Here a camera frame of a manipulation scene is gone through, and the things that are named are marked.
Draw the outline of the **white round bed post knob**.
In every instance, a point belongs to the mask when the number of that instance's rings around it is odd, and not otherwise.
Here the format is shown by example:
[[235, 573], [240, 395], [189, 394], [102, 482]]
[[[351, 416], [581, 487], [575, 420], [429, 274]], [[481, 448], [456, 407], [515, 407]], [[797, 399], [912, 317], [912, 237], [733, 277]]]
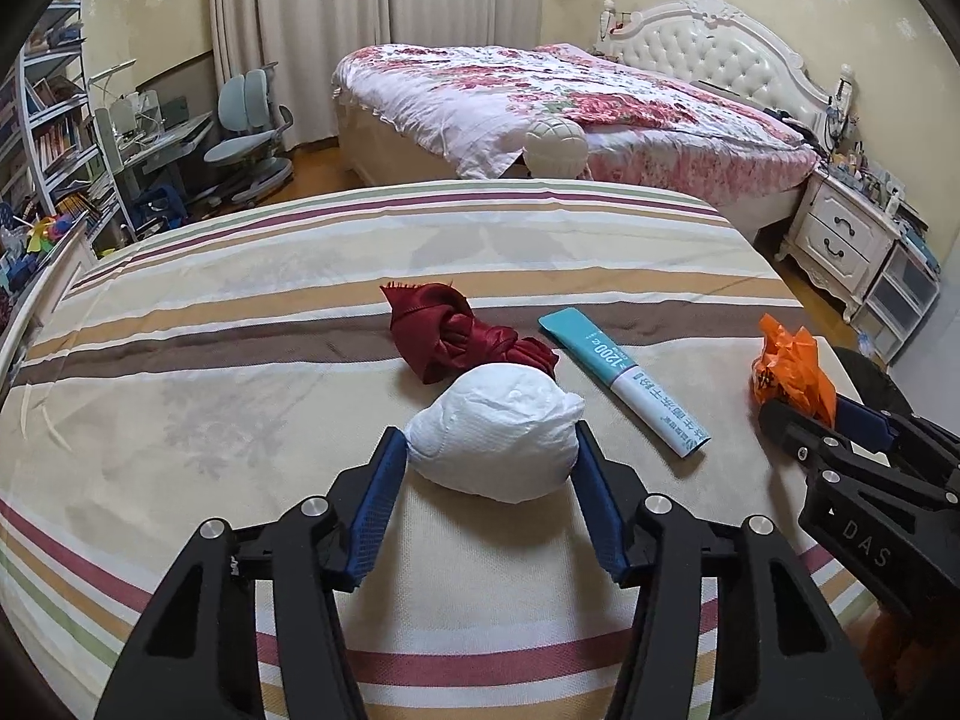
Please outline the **white round bed post knob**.
[[576, 179], [589, 160], [583, 127], [563, 117], [535, 119], [527, 127], [523, 158], [535, 179]]

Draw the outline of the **dark red satin cloth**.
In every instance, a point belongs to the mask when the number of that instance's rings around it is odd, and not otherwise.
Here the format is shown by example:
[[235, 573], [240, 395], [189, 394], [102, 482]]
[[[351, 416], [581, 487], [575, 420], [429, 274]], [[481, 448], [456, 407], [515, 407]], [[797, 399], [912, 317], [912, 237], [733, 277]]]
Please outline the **dark red satin cloth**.
[[391, 281], [381, 293], [391, 306], [394, 346], [427, 385], [492, 362], [534, 367], [555, 377], [558, 356], [543, 341], [483, 322], [450, 284]]

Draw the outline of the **study desk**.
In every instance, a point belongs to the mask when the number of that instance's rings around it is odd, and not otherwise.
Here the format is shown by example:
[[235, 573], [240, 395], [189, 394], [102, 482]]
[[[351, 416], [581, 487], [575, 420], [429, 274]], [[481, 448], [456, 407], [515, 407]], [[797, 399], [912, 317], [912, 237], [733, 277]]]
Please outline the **study desk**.
[[93, 122], [107, 172], [119, 193], [122, 215], [128, 226], [135, 227], [132, 221], [133, 202], [149, 187], [148, 177], [151, 174], [169, 172], [174, 187], [184, 193], [178, 162], [194, 153], [206, 135], [212, 132], [215, 114], [209, 110], [167, 128], [163, 119], [137, 112], [133, 104], [130, 109], [135, 125], [154, 125], [155, 130], [143, 132], [141, 128], [135, 128], [132, 137], [121, 135], [107, 107], [94, 109]]

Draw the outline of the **white bed frame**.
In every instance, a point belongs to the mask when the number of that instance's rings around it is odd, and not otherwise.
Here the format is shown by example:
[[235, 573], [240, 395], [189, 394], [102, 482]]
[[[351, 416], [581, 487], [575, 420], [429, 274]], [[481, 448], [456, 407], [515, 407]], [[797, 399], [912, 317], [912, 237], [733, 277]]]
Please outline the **white bed frame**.
[[[335, 110], [343, 164], [366, 185], [457, 179], [454, 169], [443, 158], [420, 148], [371, 112], [354, 104], [340, 103], [335, 105]], [[753, 241], [762, 227], [789, 220], [796, 213], [804, 190], [805, 182], [801, 182], [784, 192], [755, 197], [742, 195], [726, 205], [715, 205], [715, 208], [749, 241]]]

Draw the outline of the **floral bedspread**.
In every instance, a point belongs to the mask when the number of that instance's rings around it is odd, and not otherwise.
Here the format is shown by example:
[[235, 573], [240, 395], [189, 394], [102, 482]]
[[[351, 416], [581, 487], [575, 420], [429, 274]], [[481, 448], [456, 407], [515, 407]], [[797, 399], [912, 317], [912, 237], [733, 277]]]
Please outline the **floral bedspread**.
[[527, 127], [542, 117], [583, 127], [589, 179], [713, 206], [796, 187], [818, 161], [795, 128], [765, 112], [571, 44], [363, 47], [337, 65], [332, 99], [392, 125], [457, 179], [521, 176]]

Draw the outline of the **orange plastic bag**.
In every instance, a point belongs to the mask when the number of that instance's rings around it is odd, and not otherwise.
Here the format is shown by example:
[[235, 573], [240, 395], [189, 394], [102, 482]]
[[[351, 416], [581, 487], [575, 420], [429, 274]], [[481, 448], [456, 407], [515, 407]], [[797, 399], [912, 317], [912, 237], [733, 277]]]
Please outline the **orange plastic bag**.
[[786, 401], [801, 415], [835, 426], [838, 395], [820, 367], [814, 335], [805, 327], [789, 332], [770, 314], [761, 317], [758, 327], [763, 346], [752, 362], [750, 388], [754, 400], [758, 405]]

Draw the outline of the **beige curtains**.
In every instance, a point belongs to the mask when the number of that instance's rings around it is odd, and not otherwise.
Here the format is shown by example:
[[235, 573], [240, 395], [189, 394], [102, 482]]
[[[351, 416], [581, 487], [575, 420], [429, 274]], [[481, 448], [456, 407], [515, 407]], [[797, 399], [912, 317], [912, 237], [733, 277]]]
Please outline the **beige curtains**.
[[286, 148], [338, 133], [331, 80], [353, 50], [376, 44], [530, 47], [542, 0], [210, 0], [220, 80], [274, 67], [293, 112]]

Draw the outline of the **white bookshelf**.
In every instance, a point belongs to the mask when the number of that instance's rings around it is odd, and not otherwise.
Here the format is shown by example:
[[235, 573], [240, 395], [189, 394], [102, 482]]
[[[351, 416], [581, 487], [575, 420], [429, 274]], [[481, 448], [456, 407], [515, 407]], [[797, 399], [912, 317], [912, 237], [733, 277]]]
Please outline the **white bookshelf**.
[[20, 220], [83, 216], [96, 239], [124, 216], [86, 71], [83, 0], [52, 0], [2, 78], [2, 200]]

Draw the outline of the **grey-green desk chair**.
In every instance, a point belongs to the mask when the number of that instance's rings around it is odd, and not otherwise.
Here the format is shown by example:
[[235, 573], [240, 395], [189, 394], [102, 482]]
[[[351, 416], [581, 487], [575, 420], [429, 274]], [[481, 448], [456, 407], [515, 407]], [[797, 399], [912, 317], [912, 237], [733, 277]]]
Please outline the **grey-green desk chair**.
[[204, 155], [207, 166], [233, 174], [212, 188], [210, 205], [251, 206], [293, 177], [293, 161], [281, 156], [283, 133], [293, 114], [274, 99], [275, 62], [231, 76], [218, 96], [218, 124], [228, 133]]

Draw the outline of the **plastic drawer unit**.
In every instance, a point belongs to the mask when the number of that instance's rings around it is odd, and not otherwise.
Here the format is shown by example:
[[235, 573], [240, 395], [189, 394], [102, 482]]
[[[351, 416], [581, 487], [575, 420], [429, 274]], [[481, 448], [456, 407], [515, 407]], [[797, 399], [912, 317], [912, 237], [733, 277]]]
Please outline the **plastic drawer unit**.
[[897, 242], [853, 316], [861, 353], [890, 366], [939, 298], [939, 275], [909, 242]]

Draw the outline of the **white nightstand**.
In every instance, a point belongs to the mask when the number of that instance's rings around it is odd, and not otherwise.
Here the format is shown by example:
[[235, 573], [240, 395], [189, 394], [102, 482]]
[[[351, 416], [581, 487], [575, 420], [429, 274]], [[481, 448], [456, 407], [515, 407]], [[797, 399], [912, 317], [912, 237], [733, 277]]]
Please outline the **white nightstand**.
[[818, 166], [776, 260], [793, 259], [815, 288], [843, 302], [843, 320], [851, 323], [898, 241], [898, 227], [882, 211]]

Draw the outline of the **white tufted headboard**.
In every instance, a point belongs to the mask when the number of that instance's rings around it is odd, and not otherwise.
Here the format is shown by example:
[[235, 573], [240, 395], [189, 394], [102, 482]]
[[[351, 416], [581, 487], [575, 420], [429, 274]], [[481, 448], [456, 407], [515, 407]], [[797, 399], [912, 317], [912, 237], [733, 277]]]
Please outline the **white tufted headboard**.
[[594, 50], [761, 109], [788, 112], [819, 137], [838, 137], [856, 94], [854, 71], [839, 69], [827, 91], [802, 55], [757, 18], [726, 0], [672, 0], [631, 13], [607, 0]]

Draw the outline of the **black lined trash bin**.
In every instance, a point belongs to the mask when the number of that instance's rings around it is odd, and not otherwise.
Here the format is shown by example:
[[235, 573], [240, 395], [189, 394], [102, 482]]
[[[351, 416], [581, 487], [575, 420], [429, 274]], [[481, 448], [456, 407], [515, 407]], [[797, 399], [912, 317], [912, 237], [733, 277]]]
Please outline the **black lined trash bin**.
[[871, 358], [862, 356], [859, 351], [850, 348], [833, 348], [836, 357], [844, 367], [864, 405], [875, 411], [889, 411], [907, 418], [913, 414], [910, 402], [900, 388]]

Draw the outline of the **teal white tube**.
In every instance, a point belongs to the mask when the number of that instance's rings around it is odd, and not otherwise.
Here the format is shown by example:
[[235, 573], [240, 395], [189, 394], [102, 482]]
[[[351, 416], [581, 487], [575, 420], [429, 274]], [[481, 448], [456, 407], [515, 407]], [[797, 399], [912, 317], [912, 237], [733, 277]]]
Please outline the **teal white tube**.
[[677, 457], [686, 458], [711, 440], [711, 434], [581, 310], [567, 307], [551, 312], [540, 317], [539, 327]]

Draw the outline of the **striped bed sheet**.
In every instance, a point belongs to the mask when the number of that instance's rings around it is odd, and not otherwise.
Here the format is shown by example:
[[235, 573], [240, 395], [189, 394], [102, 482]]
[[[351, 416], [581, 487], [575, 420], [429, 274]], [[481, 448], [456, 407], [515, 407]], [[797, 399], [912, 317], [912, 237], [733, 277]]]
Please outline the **striped bed sheet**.
[[[430, 405], [384, 284], [443, 283], [532, 335], [574, 307], [708, 431], [675, 457], [574, 362], [602, 450], [698, 517], [778, 525], [851, 635], [875, 608], [797, 528], [804, 476], [760, 439], [763, 316], [802, 305], [714, 208], [587, 182], [366, 188], [194, 224], [103, 260], [55, 307], [2, 406], [2, 606], [71, 715], [194, 528], [274, 520]], [[376, 718], [597, 718], [635, 597], [597, 566], [569, 489], [523, 505], [409, 475], [338, 602]]]

